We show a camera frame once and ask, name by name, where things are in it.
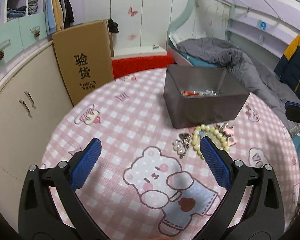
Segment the grey metal tin box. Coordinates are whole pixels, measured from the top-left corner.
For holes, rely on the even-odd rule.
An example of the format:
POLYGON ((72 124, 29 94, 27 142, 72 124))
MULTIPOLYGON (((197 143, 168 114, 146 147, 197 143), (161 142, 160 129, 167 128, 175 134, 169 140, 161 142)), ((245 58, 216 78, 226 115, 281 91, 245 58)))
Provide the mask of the grey metal tin box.
POLYGON ((236 118, 249 92, 224 68, 169 65, 164 99, 176 129, 236 118))

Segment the teal drawer unit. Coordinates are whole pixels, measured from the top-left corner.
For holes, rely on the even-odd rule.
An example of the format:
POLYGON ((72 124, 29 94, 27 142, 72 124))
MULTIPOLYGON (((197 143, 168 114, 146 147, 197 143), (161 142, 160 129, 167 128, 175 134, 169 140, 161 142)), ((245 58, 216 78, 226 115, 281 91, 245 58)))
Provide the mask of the teal drawer unit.
POLYGON ((28 55, 48 40, 44 13, 0 25, 0 78, 10 71, 10 61, 28 55))

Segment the teal bed sheet mattress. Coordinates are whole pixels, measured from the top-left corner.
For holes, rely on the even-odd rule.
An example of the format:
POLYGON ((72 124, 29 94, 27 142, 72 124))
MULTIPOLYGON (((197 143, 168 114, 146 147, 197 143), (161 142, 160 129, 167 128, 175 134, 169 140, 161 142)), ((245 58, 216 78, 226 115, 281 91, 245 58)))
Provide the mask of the teal bed sheet mattress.
POLYGON ((218 67, 218 68, 225 68, 223 66, 220 66, 218 64, 214 64, 214 63, 208 63, 206 61, 203 61, 199 58, 193 57, 187 53, 183 53, 183 52, 177 52, 179 53, 183 58, 185 58, 187 61, 189 61, 190 64, 192 64, 193 66, 196 67, 218 67))

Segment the beige low cabinet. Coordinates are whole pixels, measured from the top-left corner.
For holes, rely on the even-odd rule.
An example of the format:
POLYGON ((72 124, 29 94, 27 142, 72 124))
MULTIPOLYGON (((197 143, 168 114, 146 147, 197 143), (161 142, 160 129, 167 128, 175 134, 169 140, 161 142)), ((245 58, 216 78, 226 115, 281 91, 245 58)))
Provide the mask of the beige low cabinet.
POLYGON ((0 91, 0 168, 23 181, 30 165, 40 165, 53 131, 72 107, 49 45, 0 91))

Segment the hanging clothes row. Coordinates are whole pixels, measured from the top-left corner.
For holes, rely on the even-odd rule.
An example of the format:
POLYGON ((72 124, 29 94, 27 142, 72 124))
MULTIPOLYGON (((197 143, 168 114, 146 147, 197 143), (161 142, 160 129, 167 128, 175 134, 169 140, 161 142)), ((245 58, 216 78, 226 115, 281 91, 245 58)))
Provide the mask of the hanging clothes row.
POLYGON ((48 35, 70 28, 75 21, 70 0, 43 0, 43 12, 48 35))

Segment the red fabric storage bench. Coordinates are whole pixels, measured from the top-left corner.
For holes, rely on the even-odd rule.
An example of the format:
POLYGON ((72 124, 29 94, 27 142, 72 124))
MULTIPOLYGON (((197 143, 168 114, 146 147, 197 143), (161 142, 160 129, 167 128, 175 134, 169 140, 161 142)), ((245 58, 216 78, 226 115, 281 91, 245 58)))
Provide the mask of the red fabric storage bench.
POLYGON ((160 46, 158 49, 151 46, 115 49, 111 59, 114 79, 174 64, 173 57, 160 46))

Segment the pink checkered bear tablecloth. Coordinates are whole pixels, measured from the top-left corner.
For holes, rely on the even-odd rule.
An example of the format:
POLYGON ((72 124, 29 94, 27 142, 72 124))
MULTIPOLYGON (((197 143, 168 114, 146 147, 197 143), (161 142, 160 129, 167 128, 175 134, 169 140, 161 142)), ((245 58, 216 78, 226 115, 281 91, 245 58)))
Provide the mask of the pink checkered bear tablecloth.
POLYGON ((166 70, 153 69, 92 91, 61 121, 43 155, 54 167, 100 139, 102 153, 77 195, 111 239, 192 239, 225 195, 194 149, 173 143, 163 97, 166 70))

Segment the teal bunk bed frame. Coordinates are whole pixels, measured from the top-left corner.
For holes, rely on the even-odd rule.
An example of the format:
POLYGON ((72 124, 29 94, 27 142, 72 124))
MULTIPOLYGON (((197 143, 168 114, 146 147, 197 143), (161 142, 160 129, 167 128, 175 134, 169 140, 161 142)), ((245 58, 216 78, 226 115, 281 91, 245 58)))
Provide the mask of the teal bunk bed frame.
POLYGON ((226 40, 274 68, 300 35, 300 0, 187 0, 170 23, 168 42, 226 40))

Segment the tall brown cardboard box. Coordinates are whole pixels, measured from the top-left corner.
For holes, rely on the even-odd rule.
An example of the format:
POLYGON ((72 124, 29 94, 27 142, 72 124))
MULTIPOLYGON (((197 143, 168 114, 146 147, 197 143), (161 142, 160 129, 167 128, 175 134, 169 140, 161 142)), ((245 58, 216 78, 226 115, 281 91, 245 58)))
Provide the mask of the tall brown cardboard box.
POLYGON ((108 21, 94 21, 52 35, 55 56, 73 105, 113 81, 108 21))

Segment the yellow navy puffer jacket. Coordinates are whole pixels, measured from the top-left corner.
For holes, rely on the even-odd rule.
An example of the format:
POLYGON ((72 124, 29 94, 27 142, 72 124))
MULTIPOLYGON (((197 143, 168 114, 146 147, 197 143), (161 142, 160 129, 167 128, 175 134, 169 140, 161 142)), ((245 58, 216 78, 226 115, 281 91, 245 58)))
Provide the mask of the yellow navy puffer jacket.
POLYGON ((274 72, 300 100, 300 35, 288 45, 274 72))

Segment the black cloth behind box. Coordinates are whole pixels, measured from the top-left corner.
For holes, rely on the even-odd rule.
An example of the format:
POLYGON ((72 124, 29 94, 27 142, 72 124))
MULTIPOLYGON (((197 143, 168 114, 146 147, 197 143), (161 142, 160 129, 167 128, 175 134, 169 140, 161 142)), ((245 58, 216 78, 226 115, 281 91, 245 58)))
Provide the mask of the black cloth behind box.
POLYGON ((111 34, 119 33, 119 25, 116 22, 114 22, 112 19, 108 19, 107 22, 108 22, 108 29, 111 34))

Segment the small pearl earrings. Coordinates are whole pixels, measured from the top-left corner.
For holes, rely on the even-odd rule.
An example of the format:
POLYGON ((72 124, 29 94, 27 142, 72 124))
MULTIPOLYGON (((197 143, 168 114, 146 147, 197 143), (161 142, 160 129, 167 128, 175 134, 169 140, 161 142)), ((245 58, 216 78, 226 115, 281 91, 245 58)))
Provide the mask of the small pearl earrings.
POLYGON ((184 153, 183 142, 180 140, 176 140, 173 142, 173 150, 179 155, 182 156, 184 153))

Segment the pink charm keychain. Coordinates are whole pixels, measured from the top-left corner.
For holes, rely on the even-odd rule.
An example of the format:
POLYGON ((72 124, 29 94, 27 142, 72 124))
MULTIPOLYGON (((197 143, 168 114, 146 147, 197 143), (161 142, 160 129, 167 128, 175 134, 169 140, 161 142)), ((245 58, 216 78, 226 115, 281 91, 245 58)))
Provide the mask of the pink charm keychain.
POLYGON ((228 143, 228 146, 231 147, 236 144, 237 139, 235 137, 234 126, 229 124, 228 122, 225 123, 217 123, 215 128, 219 130, 222 137, 228 143))

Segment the grey quilt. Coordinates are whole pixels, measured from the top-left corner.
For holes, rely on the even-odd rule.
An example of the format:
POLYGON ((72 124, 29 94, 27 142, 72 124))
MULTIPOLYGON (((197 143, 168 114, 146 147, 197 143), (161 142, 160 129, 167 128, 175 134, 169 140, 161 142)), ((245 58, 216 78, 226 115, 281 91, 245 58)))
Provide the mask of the grey quilt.
POLYGON ((300 124, 286 117, 285 103, 300 100, 282 83, 279 77, 257 59, 237 48, 232 43, 214 37, 188 39, 177 44, 179 52, 225 67, 249 92, 255 94, 282 121, 291 136, 300 131, 300 124))

